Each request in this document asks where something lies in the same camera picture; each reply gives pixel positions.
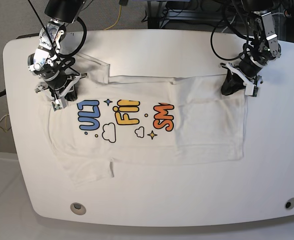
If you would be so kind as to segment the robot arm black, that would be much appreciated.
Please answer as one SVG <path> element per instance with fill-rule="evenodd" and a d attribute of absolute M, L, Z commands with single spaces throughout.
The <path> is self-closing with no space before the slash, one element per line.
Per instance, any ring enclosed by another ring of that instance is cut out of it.
<path fill-rule="evenodd" d="M 281 56 L 281 46 L 275 32 L 274 18 L 271 13 L 272 0 L 224 0 L 221 8 L 222 19 L 236 36 L 245 40 L 242 51 L 233 58 L 221 57 L 214 49 L 212 31 L 210 46 L 212 52 L 223 62 L 220 66 L 227 70 L 221 87 L 221 94 L 229 96 L 237 91 L 245 90 L 245 95 L 256 97 L 259 86 L 263 84 L 258 73 L 270 61 Z M 245 35 L 236 30 L 229 22 L 226 12 L 232 9 L 241 19 Z"/>
<path fill-rule="evenodd" d="M 55 100 L 65 99 L 75 101 L 77 92 L 75 81 L 83 77 L 72 66 L 74 56 L 80 51 L 87 37 L 87 28 L 79 13 L 85 0 L 50 0 L 45 8 L 45 14 L 50 21 L 39 33 L 39 46 L 35 53 L 28 57 L 29 71 L 42 79 Z M 66 35 L 66 24 L 78 22 L 83 28 L 82 39 L 71 53 L 61 53 L 61 42 Z"/>

